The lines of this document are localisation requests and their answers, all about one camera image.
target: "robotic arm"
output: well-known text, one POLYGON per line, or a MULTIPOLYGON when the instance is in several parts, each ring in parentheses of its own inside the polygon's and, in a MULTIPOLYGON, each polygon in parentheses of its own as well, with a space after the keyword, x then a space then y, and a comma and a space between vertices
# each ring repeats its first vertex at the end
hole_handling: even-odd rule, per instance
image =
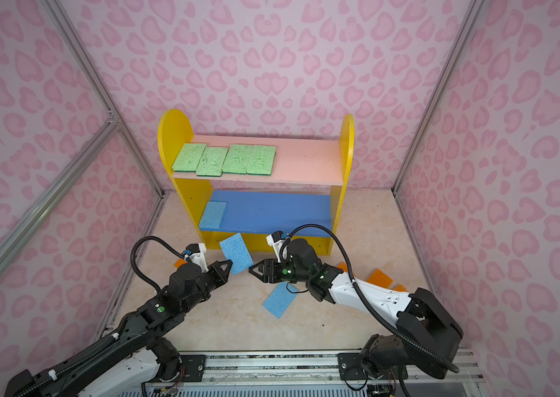
POLYGON ((22 371, 7 384, 5 397, 73 397, 82 390, 86 396, 115 396, 116 391, 127 385, 147 382, 155 376, 171 381, 183 375, 179 352, 163 336, 227 282, 232 261, 216 261, 207 266, 204 244, 191 244, 182 255, 161 239, 142 238, 133 248, 131 264, 141 279, 157 287, 134 262, 137 248, 147 240, 164 244, 187 263, 172 273, 167 286, 157 288, 155 297, 124 315, 112 333, 35 376, 29 370, 22 371))
POLYGON ((393 333, 373 335, 361 352, 361 366, 372 378, 386 374, 391 367, 416 365, 428 375, 443 379, 448 369, 457 372, 452 361, 463 337, 463 330, 443 305, 427 290, 398 292, 355 280, 352 267, 337 237, 348 265, 348 273, 323 264, 305 239, 292 240, 299 227, 289 236, 277 231, 267 237, 276 258, 251 266, 249 272, 263 283, 304 282, 318 301, 355 307, 372 314, 393 333))

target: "floor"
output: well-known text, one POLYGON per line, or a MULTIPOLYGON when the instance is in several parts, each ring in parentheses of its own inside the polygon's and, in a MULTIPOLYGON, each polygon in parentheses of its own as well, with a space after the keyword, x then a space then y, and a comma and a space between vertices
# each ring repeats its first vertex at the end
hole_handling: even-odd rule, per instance
MULTIPOLYGON (((169 196, 153 234, 177 250, 198 242, 178 195, 169 196)), ((348 191, 337 236, 348 253, 356 278, 365 280, 375 269, 381 269, 408 291, 428 288, 390 191, 348 191)), ((273 255, 251 254, 254 263, 273 255)), ((218 250, 209 250, 206 258, 209 264, 224 260, 218 250)), ((341 253, 336 247, 331 256, 321 259, 337 266, 341 253)), ((140 268, 163 286, 175 270, 175 262, 176 257, 168 250, 149 242, 140 268)), ((226 285, 215 290, 209 301, 196 306, 166 337, 182 351, 247 351, 356 349, 374 333, 388 334, 371 315, 318 302, 308 293, 297 295, 277 319, 262 307, 274 288, 276 285, 263 284, 247 272, 230 276, 226 285)), ((154 289, 134 278, 119 317, 152 296, 154 289)))

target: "metal bracket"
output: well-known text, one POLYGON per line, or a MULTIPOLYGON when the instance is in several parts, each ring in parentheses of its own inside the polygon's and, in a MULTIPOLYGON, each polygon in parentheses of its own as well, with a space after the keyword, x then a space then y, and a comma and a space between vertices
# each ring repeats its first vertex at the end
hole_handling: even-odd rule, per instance
MULTIPOLYGON (((360 353, 338 353, 337 362, 339 365, 340 379, 342 380, 366 380, 366 373, 361 368, 360 353)), ((397 367, 391 367, 393 373, 397 374, 397 367)), ((404 368, 403 379, 408 378, 408 370, 404 368)))
POLYGON ((183 382, 201 382, 205 373, 205 360, 207 356, 204 354, 195 354, 189 356, 181 356, 185 375, 183 382))

